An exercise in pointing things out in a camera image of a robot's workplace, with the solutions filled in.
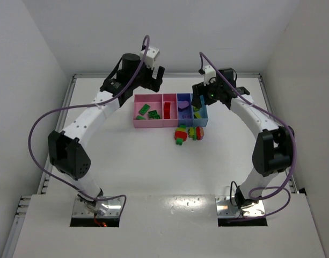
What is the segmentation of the purple arch lego brick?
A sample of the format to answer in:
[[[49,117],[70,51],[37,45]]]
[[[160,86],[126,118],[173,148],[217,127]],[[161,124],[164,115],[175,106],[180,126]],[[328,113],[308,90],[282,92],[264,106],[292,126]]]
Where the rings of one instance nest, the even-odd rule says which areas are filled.
[[[189,101],[179,101],[178,102],[178,111],[183,112],[185,110],[187,110],[190,106],[190,102]]]

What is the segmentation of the lime lego brick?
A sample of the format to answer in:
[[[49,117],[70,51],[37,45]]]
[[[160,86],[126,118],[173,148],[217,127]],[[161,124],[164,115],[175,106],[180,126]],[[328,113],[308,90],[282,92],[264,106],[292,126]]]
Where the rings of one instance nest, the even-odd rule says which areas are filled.
[[[198,112],[195,112],[194,113],[194,118],[195,119],[201,119],[201,116],[200,116],[200,114]]]

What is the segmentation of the red lego brick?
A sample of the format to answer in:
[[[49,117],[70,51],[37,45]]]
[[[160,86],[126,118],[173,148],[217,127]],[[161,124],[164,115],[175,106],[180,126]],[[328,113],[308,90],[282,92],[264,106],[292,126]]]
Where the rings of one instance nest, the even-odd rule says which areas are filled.
[[[171,119],[171,102],[165,102],[163,108],[163,118]]]

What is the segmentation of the thin green lego brick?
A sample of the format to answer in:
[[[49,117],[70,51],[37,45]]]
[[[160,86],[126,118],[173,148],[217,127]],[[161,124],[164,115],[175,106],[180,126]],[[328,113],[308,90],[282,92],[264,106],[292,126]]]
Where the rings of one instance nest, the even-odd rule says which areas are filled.
[[[138,113],[140,114],[140,115],[145,115],[148,111],[149,111],[149,109],[150,109],[150,105],[148,105],[148,104],[144,104],[141,108],[140,108],[140,110],[138,111]]]

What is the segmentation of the green square lego brick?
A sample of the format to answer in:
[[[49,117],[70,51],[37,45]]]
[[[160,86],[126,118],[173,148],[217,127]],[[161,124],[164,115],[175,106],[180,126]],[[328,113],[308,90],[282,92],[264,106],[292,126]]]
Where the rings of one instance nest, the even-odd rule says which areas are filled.
[[[158,114],[157,110],[152,110],[148,112],[149,119],[160,119],[160,115]]]

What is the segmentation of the green and lime lego stack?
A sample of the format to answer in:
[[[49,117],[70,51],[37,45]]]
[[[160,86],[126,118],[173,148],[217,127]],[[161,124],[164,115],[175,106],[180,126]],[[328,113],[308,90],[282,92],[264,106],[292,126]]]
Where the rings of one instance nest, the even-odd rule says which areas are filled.
[[[138,115],[138,116],[136,116],[136,120],[146,120],[146,118],[143,117],[143,116]]]

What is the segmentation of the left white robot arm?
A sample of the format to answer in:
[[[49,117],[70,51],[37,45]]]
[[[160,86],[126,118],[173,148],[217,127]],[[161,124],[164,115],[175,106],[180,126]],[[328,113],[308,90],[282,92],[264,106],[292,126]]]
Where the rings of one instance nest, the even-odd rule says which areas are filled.
[[[159,50],[150,47],[140,54],[126,53],[103,81],[92,106],[86,108],[62,131],[48,136],[50,163],[77,188],[78,196],[91,207],[101,203],[103,191],[89,175],[91,160],[85,149],[94,132],[113,112],[123,106],[137,87],[158,92],[164,67],[152,77]]]

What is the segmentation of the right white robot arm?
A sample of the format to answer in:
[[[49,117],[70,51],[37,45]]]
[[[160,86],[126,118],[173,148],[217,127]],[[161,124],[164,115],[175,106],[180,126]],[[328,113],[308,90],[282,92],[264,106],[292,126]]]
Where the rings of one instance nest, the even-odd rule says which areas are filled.
[[[264,189],[279,173],[291,166],[291,132],[255,107],[250,92],[236,86],[237,75],[232,68],[215,70],[207,65],[199,73],[204,80],[192,86],[192,105],[199,109],[202,105],[221,102],[244,122],[255,137],[253,168],[247,179],[237,186],[234,195],[234,204],[238,208],[249,206],[262,196]]]

